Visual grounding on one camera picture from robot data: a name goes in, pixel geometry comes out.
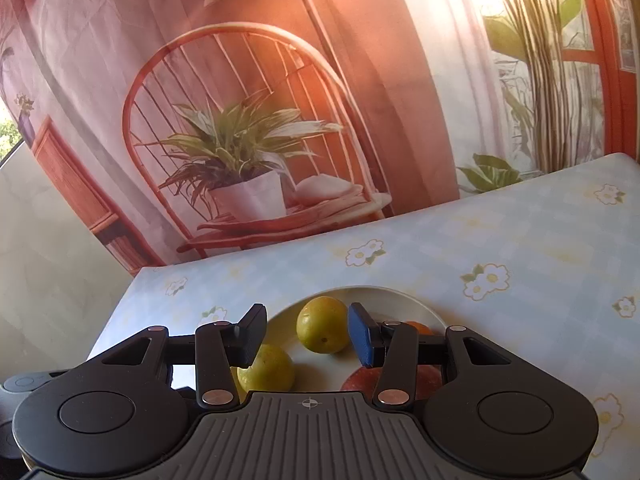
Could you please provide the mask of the orange mandarin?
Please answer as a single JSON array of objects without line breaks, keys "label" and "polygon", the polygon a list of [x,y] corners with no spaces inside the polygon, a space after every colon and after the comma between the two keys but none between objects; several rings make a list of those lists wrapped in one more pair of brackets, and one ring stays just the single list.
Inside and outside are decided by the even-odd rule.
[{"label": "orange mandarin", "polygon": [[407,325],[415,328],[420,335],[432,336],[434,332],[425,324],[416,321],[407,321]]}]

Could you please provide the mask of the large red apple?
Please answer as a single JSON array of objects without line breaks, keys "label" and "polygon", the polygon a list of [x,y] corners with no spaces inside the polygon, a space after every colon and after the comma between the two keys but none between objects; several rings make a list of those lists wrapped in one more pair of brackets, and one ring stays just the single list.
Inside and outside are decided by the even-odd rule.
[{"label": "large red apple", "polygon": [[[382,370],[380,368],[359,367],[341,386],[342,391],[360,391],[371,400]],[[416,400],[428,399],[442,386],[440,370],[431,365],[419,365],[416,372]]]}]

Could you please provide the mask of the green apple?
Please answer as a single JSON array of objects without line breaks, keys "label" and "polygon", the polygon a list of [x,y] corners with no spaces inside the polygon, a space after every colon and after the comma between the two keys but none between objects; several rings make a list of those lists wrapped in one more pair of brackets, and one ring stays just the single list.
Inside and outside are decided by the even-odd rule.
[{"label": "green apple", "polygon": [[280,347],[262,344],[252,365],[238,368],[236,376],[245,392],[289,392],[295,382],[295,366]]}]

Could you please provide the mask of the green-yellow apple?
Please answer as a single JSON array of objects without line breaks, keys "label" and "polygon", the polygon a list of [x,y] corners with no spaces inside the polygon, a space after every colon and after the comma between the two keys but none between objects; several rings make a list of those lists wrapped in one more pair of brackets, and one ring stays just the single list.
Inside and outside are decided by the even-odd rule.
[{"label": "green-yellow apple", "polygon": [[334,354],[343,351],[350,343],[347,307],[330,296],[309,300],[297,315],[296,335],[311,352]]}]

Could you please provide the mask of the floral tablecloth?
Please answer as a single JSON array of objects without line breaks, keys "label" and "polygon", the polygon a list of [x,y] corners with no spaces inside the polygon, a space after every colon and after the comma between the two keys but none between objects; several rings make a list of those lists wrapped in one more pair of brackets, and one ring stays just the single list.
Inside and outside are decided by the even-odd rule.
[{"label": "floral tablecloth", "polygon": [[639,166],[611,154],[496,192],[341,231],[141,271],[95,352],[278,314],[333,289],[388,288],[567,382],[600,432],[586,473],[639,474]]}]

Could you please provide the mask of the printed backdrop curtain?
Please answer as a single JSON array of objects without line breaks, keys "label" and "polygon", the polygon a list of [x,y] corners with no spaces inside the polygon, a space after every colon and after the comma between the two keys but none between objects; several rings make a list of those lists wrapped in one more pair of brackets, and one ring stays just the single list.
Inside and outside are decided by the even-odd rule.
[{"label": "printed backdrop curtain", "polygon": [[639,0],[1,0],[1,99],[130,273],[639,153]]}]

